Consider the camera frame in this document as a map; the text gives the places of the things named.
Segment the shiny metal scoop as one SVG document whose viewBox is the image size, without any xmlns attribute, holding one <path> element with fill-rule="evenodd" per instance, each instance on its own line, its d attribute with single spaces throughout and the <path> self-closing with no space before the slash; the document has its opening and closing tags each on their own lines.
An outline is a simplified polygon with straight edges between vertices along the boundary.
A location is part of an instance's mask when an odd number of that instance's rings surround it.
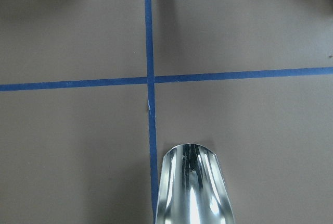
<svg viewBox="0 0 333 224">
<path fill-rule="evenodd" d="M 163 157 L 155 223 L 235 223 L 217 156 L 180 144 Z"/>
</svg>

